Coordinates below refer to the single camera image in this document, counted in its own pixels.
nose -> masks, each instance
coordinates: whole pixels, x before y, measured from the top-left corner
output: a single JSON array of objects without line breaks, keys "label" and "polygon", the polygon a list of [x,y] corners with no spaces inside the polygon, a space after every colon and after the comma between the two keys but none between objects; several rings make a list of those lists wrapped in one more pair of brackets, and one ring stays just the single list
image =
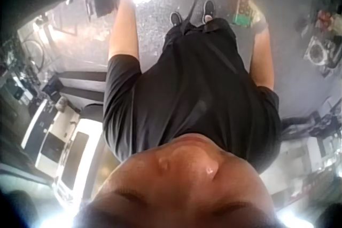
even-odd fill
[{"label": "nose", "polygon": [[162,171],[178,181],[190,184],[212,180],[219,163],[206,150],[196,145],[181,145],[159,159]]}]

floor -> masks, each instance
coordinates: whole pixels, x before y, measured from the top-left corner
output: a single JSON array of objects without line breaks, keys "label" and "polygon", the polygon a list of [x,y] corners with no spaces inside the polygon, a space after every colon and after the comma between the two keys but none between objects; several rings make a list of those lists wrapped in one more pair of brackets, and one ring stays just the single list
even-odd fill
[{"label": "floor", "polygon": [[[110,30],[114,15],[97,18],[88,16],[85,0],[61,3],[48,12],[51,24],[69,34],[52,35],[55,48],[47,50],[50,68],[56,71],[105,71]],[[152,0],[137,7],[137,24],[141,68],[149,69],[158,60],[164,35],[170,28],[169,15],[177,10],[186,17],[193,0]],[[205,0],[199,0],[192,22],[199,25]],[[235,0],[213,0],[216,15],[232,20]],[[275,67],[275,92],[279,95],[281,117],[309,115],[323,105],[331,95],[341,95],[340,73],[323,78],[318,69],[303,56],[311,38],[310,30],[302,33],[298,24],[311,18],[315,0],[255,0],[265,13],[271,32],[271,45]],[[249,29],[232,27],[237,35],[239,53],[249,69],[253,44]],[[23,28],[22,37],[28,34]]]}]

black pants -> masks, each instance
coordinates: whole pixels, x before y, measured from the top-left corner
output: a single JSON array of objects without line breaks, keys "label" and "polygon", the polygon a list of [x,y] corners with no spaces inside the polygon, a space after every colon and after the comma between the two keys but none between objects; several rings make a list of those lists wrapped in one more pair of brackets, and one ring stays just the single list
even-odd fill
[{"label": "black pants", "polygon": [[207,22],[205,25],[201,25],[199,27],[196,27],[189,22],[185,25],[180,24],[178,26],[172,27],[165,36],[165,43],[162,50],[164,51],[168,45],[171,45],[176,39],[180,38],[181,36],[191,33],[209,33],[216,30],[222,30],[227,33],[227,39],[233,40],[236,44],[236,36],[235,33],[232,31],[229,23],[222,18],[215,18]]}]

shoe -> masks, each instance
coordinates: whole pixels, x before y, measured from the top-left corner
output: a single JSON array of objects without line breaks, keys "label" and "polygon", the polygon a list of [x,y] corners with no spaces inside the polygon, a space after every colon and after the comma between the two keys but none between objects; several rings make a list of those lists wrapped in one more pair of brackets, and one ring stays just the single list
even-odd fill
[{"label": "shoe", "polygon": [[172,12],[170,15],[170,22],[173,26],[178,26],[182,23],[183,19],[178,12]]},{"label": "shoe", "polygon": [[203,24],[205,24],[205,17],[209,15],[211,16],[212,18],[214,18],[214,15],[215,15],[215,5],[214,5],[214,2],[211,1],[211,0],[207,0],[205,3],[204,3],[204,7],[203,7],[203,18],[202,18],[202,22]]}]

black t-shirt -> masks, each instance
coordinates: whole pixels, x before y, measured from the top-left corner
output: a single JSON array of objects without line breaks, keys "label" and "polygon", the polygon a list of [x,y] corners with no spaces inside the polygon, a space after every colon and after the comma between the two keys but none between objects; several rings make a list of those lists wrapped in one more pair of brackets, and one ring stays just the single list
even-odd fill
[{"label": "black t-shirt", "polygon": [[121,161],[199,133],[262,172],[279,153],[277,109],[277,95],[254,84],[220,30],[180,37],[144,74],[132,56],[108,63],[104,135]]}]

